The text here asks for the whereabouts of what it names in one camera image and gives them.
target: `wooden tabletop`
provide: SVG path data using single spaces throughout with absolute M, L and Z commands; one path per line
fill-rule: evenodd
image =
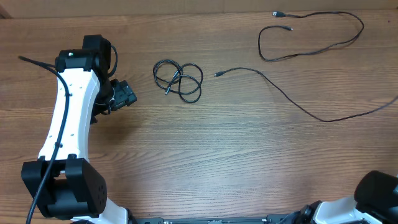
M 108 195 L 137 217 L 240 217 L 299 210 L 317 200 L 352 195 L 371 170 L 398 174 L 398 103 L 366 116 L 321 123 L 258 74 L 264 72 L 313 114 L 333 119 L 377 108 L 398 95 L 398 12 L 353 11 L 365 30 L 353 44 L 322 54 L 268 63 L 326 47 L 360 29 L 347 16 L 274 18 L 271 13 L 78 17 L 0 20 L 0 223 L 23 223 L 32 201 L 21 180 L 50 127 L 56 78 L 17 59 L 53 63 L 83 36 L 102 34 L 119 53 L 115 78 L 138 101 L 98 116 L 90 128 L 91 164 Z M 194 104 L 164 95 L 152 67 L 170 58 L 204 73 Z M 171 79 L 171 65 L 159 76 Z M 187 74 L 199 78 L 192 68 Z M 183 90 L 194 88 L 190 81 Z M 44 220 L 38 210 L 34 223 Z

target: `brown wall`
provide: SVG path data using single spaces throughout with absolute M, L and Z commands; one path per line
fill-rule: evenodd
M 396 9 L 398 0 L 0 0 L 4 17 Z

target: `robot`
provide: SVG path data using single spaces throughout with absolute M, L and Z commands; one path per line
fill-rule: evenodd
M 110 73 L 111 49 L 116 62 Z M 334 202 L 315 202 L 290 214 L 248 218 L 164 220 L 134 218 L 107 197 L 105 179 L 89 163 L 88 130 L 98 114 L 110 114 L 137 100 L 127 83 L 109 80 L 116 71 L 116 48 L 101 35 L 86 35 L 82 49 L 62 50 L 55 66 L 20 57 L 58 77 L 58 93 L 49 134 L 37 161 L 25 162 L 21 176 L 46 217 L 95 224 L 337 224 L 398 223 L 398 178 L 371 171 L 355 194 Z M 65 174 L 65 179 L 58 179 Z

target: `wood grain surface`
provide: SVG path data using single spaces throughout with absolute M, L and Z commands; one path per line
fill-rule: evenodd
M 316 50 L 351 38 L 351 17 L 274 18 L 270 13 L 79 17 L 0 20 L 0 223 L 24 223 L 31 197 L 21 180 L 50 127 L 56 78 L 17 59 L 52 63 L 78 49 L 86 34 L 102 34 L 119 52 L 115 77 L 138 101 L 98 116 L 89 136 L 90 162 L 108 195 L 137 217 L 263 216 L 317 200 L 353 194 L 370 170 L 398 174 L 398 104 L 367 116 L 321 123 L 289 103 L 263 71 L 297 103 L 333 119 L 369 111 L 398 94 L 398 12 L 353 11 L 365 23 L 353 44 L 276 63 L 260 59 Z M 164 95 L 153 65 L 170 58 L 204 73 L 195 104 Z M 171 78 L 171 66 L 159 70 Z M 200 77 L 194 69 L 187 74 Z M 190 81 L 184 90 L 194 88 Z M 36 210 L 33 223 L 44 220 Z

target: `cable connector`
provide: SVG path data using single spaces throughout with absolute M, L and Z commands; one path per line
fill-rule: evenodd
M 217 72 L 216 74 L 214 74 L 214 77 L 220 77 L 224 74 L 225 74 L 225 71 Z
M 286 16 L 286 14 L 284 14 L 283 12 L 279 12 L 279 11 L 273 12 L 272 15 L 275 17 L 285 17 Z

